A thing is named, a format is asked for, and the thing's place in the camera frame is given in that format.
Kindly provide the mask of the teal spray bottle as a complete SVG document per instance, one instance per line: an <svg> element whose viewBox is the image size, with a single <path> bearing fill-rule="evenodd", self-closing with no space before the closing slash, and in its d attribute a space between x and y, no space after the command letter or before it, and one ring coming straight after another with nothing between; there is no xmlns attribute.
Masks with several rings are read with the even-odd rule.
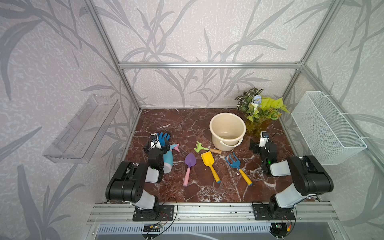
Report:
<svg viewBox="0 0 384 240"><path fill-rule="evenodd" d="M168 173L170 173L172 171L173 162L174 162L174 157L173 157L172 150L176 150L177 152L180 152L179 144L170 145L170 150L167 151L167 153L163 155L163 158L164 158L164 173L165 174L168 174Z"/></svg>

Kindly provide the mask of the blue fork yellow handle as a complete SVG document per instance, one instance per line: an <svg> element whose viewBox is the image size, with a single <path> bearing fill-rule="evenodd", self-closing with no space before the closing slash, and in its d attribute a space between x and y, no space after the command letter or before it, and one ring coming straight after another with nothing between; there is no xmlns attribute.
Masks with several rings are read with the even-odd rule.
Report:
<svg viewBox="0 0 384 240"><path fill-rule="evenodd" d="M238 170L238 172L241 174L241 176L243 177L243 179L247 182L247 184L249 186L253 185L253 182L251 181L251 179L244 173L244 171L240 168L241 166L241 161L236 157L235 153L232 153L232 154L229 154L226 158L225 158L227 164L233 168L233 169L236 169Z"/></svg>

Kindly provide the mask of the purple trowel pink handle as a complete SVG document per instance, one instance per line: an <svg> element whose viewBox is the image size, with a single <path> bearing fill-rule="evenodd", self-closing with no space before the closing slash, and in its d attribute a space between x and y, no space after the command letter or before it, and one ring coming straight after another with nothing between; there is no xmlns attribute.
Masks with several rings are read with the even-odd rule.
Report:
<svg viewBox="0 0 384 240"><path fill-rule="evenodd" d="M184 178L183 186L187 187L189 183L190 171L193 166L196 165L196 157L193 153L189 153L185 158L185 164L187 165L187 172Z"/></svg>

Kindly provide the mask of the green hand rake wooden handle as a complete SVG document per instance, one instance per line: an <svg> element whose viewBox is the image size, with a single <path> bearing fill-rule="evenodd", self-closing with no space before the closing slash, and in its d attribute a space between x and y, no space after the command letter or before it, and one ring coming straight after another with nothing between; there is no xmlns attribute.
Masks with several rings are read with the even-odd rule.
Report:
<svg viewBox="0 0 384 240"><path fill-rule="evenodd" d="M202 150L209 151L209 152L212 152L212 153L215 153L215 154L219 154L219 155L222 153L221 150L203 147L202 144L199 141L197 141L197 144L196 144L196 147L194 148L194 150L195 150L196 153L199 153Z"/></svg>

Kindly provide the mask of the cream plastic bucket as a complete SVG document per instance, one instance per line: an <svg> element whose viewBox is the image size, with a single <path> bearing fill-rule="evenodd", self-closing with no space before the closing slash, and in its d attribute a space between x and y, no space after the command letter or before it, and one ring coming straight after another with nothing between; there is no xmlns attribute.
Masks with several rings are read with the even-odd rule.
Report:
<svg viewBox="0 0 384 240"><path fill-rule="evenodd" d="M215 115L209 127L214 146L223 152L229 152L238 147L246 134L245 122L232 113Z"/></svg>

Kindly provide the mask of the yellow shovel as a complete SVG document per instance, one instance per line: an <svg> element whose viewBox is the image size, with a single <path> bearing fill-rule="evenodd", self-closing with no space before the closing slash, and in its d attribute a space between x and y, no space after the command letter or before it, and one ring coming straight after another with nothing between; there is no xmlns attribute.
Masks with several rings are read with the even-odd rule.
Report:
<svg viewBox="0 0 384 240"><path fill-rule="evenodd" d="M212 153L211 152L203 153L203 154L201 154L201 157L202 157L202 160L203 160L203 163L205 164L205 166L207 166L211 169L216 183L219 184L221 182L221 179L219 178L217 172L215 171L215 169L213 167L213 164L215 161L214 161L214 157L213 157Z"/></svg>

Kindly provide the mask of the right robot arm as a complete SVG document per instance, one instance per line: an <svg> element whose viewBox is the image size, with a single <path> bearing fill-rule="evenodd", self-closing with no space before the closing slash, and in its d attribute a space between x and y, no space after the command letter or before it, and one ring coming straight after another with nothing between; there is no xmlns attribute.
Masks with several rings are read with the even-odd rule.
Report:
<svg viewBox="0 0 384 240"><path fill-rule="evenodd" d="M256 143L253 140L250 140L250 150L260 155L262 170L267 176L292 177L292 184L282 192L271 196L270 212L291 210L305 199L332 192L334 189L332 178L315 156L290 156L278 162L276 144Z"/></svg>

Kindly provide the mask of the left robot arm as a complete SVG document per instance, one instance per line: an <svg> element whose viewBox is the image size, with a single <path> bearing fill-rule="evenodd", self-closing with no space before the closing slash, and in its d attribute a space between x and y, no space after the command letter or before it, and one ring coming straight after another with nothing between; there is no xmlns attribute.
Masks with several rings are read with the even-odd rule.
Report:
<svg viewBox="0 0 384 240"><path fill-rule="evenodd" d="M129 203L140 211L160 211L159 200L145 190L145 183L160 183L164 176L164 154L170 150L168 140L151 140L144 147L147 163L121 162L107 185L109 201Z"/></svg>

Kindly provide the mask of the blue gardening glove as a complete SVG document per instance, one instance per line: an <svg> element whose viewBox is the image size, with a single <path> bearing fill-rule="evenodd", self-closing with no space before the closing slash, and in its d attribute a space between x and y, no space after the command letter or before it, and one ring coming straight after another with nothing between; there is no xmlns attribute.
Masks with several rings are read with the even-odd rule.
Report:
<svg viewBox="0 0 384 240"><path fill-rule="evenodd" d="M163 147L166 145L166 141L168 141L171 137L171 135L168 133L168 132L161 132L161 133L157 133L158 135L158 140L160 142L160 145Z"/></svg>

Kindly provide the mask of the potted green plant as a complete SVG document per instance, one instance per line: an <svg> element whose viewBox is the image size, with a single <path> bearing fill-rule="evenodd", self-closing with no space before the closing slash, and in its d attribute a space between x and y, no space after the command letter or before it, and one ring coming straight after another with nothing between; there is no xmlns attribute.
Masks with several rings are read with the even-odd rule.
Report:
<svg viewBox="0 0 384 240"><path fill-rule="evenodd" d="M283 98L263 97L262 91L252 88L235 98L237 109L245 114L246 133L251 137L259 137L272 121L281 117L282 112L290 113Z"/></svg>

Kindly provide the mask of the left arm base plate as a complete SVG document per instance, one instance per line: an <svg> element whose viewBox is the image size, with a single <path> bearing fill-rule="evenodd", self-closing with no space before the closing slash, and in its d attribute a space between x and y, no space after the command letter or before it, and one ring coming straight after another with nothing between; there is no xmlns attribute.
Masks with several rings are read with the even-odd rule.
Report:
<svg viewBox="0 0 384 240"><path fill-rule="evenodd" d="M133 221L134 222L167 222L174 219L175 205L159 205L152 210L141 210L135 208Z"/></svg>

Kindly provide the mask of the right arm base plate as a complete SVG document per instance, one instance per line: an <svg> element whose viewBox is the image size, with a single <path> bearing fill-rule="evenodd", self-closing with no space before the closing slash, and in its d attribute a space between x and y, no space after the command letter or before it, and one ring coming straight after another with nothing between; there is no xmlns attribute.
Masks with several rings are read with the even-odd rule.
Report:
<svg viewBox="0 0 384 240"><path fill-rule="evenodd" d="M252 202L256 221L281 221L296 219L293 208L283 209L275 205Z"/></svg>

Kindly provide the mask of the aluminium front rail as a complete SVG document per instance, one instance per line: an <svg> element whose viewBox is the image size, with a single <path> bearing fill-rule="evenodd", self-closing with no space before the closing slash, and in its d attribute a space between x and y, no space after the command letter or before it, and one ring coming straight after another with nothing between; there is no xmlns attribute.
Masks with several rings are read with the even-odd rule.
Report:
<svg viewBox="0 0 384 240"><path fill-rule="evenodd" d="M174 211L164 216L168 224L272 223L256 220L250 202L172 203ZM301 202L292 211L296 223L337 223L340 221L330 202ZM134 222L135 207L129 204L95 204L87 224L142 224Z"/></svg>

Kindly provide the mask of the clear acrylic wall shelf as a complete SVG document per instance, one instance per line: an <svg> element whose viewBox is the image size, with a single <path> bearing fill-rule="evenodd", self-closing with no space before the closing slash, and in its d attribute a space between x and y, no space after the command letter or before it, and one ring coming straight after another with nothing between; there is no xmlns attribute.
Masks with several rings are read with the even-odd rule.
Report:
<svg viewBox="0 0 384 240"><path fill-rule="evenodd" d="M87 164L119 109L117 99L90 95L43 156L53 163Z"/></svg>

